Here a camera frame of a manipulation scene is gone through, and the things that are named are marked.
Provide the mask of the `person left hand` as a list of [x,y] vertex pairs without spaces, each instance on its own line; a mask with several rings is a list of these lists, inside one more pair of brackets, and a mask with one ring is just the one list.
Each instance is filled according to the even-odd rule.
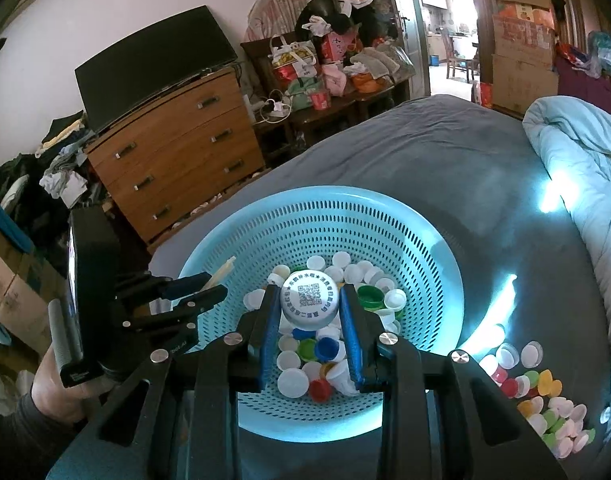
[[30,394],[36,408],[48,418],[74,426],[92,414],[100,396],[117,385],[106,376],[66,388],[59,377],[53,346],[48,347],[34,376]]

